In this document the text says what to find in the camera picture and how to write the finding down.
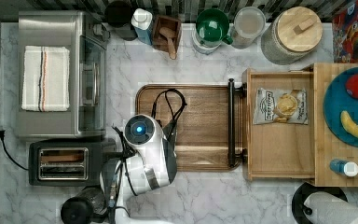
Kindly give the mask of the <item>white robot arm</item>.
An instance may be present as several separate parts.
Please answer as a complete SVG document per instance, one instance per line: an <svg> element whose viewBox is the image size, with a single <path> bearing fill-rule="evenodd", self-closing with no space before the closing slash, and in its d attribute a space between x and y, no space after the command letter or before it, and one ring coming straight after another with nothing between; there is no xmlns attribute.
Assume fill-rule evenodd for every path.
<svg viewBox="0 0 358 224"><path fill-rule="evenodd" d="M123 132L121 154L103 165L100 183L110 224L172 224L159 219L139 219L130 215L127 200L170 185L177 172L172 139L158 122L147 115L136 115Z"/></svg>

